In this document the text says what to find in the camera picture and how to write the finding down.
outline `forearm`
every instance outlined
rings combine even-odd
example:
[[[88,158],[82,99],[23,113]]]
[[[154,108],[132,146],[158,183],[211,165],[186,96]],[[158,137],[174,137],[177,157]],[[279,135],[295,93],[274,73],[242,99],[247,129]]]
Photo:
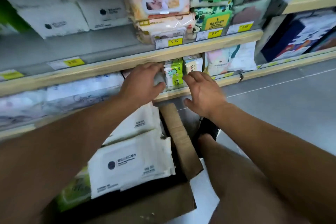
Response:
[[[42,210],[136,109],[112,97],[0,145],[0,219]]]
[[[301,212],[311,220],[335,221],[333,155],[233,104],[214,111],[211,119]]]

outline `hand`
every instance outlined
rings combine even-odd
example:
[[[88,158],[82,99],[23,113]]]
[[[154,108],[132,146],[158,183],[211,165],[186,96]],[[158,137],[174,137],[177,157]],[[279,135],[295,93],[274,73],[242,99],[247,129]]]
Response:
[[[163,69],[163,64],[146,63],[138,65],[126,77],[121,86],[119,96],[137,108],[156,98],[166,87],[164,82],[154,86],[154,76]]]
[[[190,72],[182,78],[188,85],[193,100],[185,99],[184,104],[193,112],[208,119],[226,103],[226,97],[218,84],[202,72]]]

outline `black shoe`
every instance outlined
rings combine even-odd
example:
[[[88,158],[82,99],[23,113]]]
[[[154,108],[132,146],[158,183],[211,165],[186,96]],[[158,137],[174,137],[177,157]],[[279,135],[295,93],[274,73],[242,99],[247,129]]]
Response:
[[[198,147],[199,137],[203,134],[209,134],[214,140],[216,140],[218,133],[219,133],[219,127],[217,127],[212,121],[210,121],[207,118],[203,118],[202,120],[200,120],[200,126],[196,134],[194,135],[193,139],[191,140],[199,158],[203,158]]]

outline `floor grout line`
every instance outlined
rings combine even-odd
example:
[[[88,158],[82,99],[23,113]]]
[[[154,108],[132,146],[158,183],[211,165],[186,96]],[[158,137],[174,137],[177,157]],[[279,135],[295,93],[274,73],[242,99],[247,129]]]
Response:
[[[253,91],[260,90],[260,89],[273,87],[273,86],[280,85],[280,84],[283,84],[283,83],[286,83],[286,82],[296,81],[296,80],[300,80],[300,79],[303,79],[303,78],[307,78],[307,77],[311,77],[311,76],[315,76],[315,75],[319,75],[319,74],[323,74],[323,73],[331,72],[331,71],[334,71],[334,70],[336,70],[336,68],[329,69],[329,70],[326,70],[326,71],[323,71],[323,72],[319,72],[319,73],[315,73],[315,74],[306,75],[306,76],[299,77],[299,78],[296,78],[296,79],[293,79],[293,80],[289,80],[289,81],[283,81],[283,82],[276,83],[276,84],[273,84],[273,85],[269,85],[269,86],[266,86],[266,87],[256,88],[256,89],[254,89],[254,90],[249,90],[249,91],[242,92],[242,93],[239,93],[239,94],[230,95],[230,96],[227,96],[226,98],[232,98],[232,97],[235,97],[235,96],[237,96],[237,95],[242,95],[242,94],[250,93],[250,92],[253,92]],[[177,111],[185,110],[185,109],[187,109],[187,108],[188,108],[188,107],[181,108],[181,109],[178,109]]]

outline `person's left hand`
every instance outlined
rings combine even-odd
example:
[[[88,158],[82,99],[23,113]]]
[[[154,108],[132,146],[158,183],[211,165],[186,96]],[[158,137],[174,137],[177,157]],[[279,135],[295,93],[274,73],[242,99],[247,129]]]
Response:
[[[129,103],[135,104],[137,108],[149,103],[166,87],[164,82],[154,86],[154,76],[161,69],[163,69],[163,64],[160,63],[150,62],[138,65],[126,77],[119,96]]]

